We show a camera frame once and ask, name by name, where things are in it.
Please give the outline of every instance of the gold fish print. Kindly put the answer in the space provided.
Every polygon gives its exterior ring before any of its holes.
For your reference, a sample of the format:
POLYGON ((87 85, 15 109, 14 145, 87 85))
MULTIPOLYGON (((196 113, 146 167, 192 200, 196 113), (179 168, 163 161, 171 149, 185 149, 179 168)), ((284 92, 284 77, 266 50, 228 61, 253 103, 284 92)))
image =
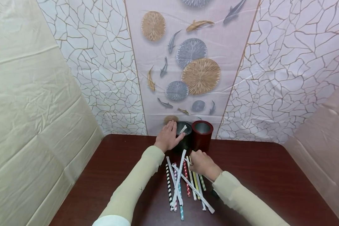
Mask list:
POLYGON ((182 110, 181 108, 178 108, 177 110, 181 111, 182 113, 184 113, 186 115, 190 115, 187 110, 182 110))
POLYGON ((149 69, 148 71, 148 86, 152 91, 155 91, 155 87, 154 87, 154 82, 152 80, 152 76, 151 76, 151 71, 152 71, 153 66, 151 67, 151 69, 149 69))
POLYGON ((197 21, 197 22, 195 20, 193 20, 192 24, 190 26, 188 26, 186 31, 187 32, 194 31, 204 24, 215 24, 215 23, 212 22, 212 21, 208 21, 208 20, 201 20, 201 21, 197 21))

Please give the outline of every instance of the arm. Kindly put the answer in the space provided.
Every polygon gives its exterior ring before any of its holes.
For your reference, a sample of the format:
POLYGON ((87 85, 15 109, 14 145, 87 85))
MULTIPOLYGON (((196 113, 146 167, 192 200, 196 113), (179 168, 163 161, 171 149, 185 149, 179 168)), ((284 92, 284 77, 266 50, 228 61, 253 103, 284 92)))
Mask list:
POLYGON ((245 188, 231 173, 222 171, 213 160, 198 150, 191 153, 191 170, 205 175, 214 181, 213 188, 221 200, 231 209, 236 210, 253 226, 288 225, 268 205, 245 188))
POLYGON ((107 207, 93 226, 130 226, 134 207, 149 179, 157 172, 164 159, 164 153, 183 139, 184 133, 176 138, 177 124, 170 121, 163 127, 153 146, 143 152, 127 178, 115 190, 107 207))
POLYGON ((288 225, 274 210, 241 185, 238 179, 229 172, 222 172, 213 183, 213 187, 224 204, 244 216, 251 225, 288 225))

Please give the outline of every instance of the hand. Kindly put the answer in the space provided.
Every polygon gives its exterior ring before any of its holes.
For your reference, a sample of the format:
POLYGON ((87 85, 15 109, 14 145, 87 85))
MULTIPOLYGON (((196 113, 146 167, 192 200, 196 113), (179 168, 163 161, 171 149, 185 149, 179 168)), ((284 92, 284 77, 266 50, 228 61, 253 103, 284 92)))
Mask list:
POLYGON ((154 145, 162 150, 163 153, 174 148, 185 137, 185 133, 181 133, 177 138, 177 122, 170 121, 159 132, 154 145))
POLYGON ((198 174, 206 176, 211 181, 215 181, 222 173, 222 169, 214 163, 214 161, 201 150, 191 153, 192 166, 190 170, 198 174))

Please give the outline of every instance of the gray fish print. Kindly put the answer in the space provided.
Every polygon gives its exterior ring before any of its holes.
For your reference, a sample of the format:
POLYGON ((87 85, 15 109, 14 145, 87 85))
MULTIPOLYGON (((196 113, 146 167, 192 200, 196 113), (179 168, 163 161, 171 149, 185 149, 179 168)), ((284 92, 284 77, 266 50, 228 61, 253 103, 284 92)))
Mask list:
POLYGON ((213 103, 214 105, 213 105, 212 108, 210 109, 210 115, 212 115, 212 114, 215 113, 215 108, 216 108, 215 102, 212 101, 212 103, 213 103))
POLYGON ((172 50, 173 50, 173 48, 175 47, 175 37, 176 37, 176 35, 180 32, 180 31, 182 31, 182 29, 180 29, 179 31, 177 31, 173 36, 172 36, 172 38, 170 38, 170 41, 169 41, 169 53, 171 54, 172 53, 172 50))
POLYGON ((173 108, 173 106, 170 105, 169 103, 163 103, 163 102, 159 99, 159 97, 157 97, 157 99, 158 99, 158 101, 159 101, 165 108, 173 108))
POLYGON ((164 64, 163 68, 161 69, 160 77, 162 78, 165 74, 167 74, 167 57, 164 58, 166 63, 164 64))
POLYGON ((223 20, 224 24, 229 23, 230 21, 237 19, 237 17, 239 17, 239 12, 241 11, 241 8, 243 7, 244 3, 246 0, 241 0, 241 2, 239 2, 239 4, 237 4, 235 7, 231 7, 230 8, 230 12, 229 14, 227 14, 227 16, 225 17, 225 19, 223 20))

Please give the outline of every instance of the wooden table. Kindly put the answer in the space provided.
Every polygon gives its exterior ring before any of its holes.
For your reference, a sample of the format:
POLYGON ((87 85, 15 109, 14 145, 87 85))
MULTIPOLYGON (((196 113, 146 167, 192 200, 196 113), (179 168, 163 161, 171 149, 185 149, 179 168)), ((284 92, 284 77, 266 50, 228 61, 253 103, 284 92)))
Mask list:
MULTIPOLYGON (((153 145, 155 137, 108 135, 101 142, 75 183, 50 226, 90 226, 122 183, 153 145)), ((212 140, 207 152, 223 170, 229 171, 249 190, 274 209, 291 226, 336 226, 339 220, 281 145, 248 141, 212 140)), ((179 164, 180 155, 169 153, 179 164)), ((212 188, 205 179, 207 188, 212 188)), ((186 196, 181 181, 185 221, 179 211, 169 210, 165 163, 150 179, 134 211, 132 225, 249 225, 210 191, 205 198, 214 214, 202 211, 199 201, 186 196)))

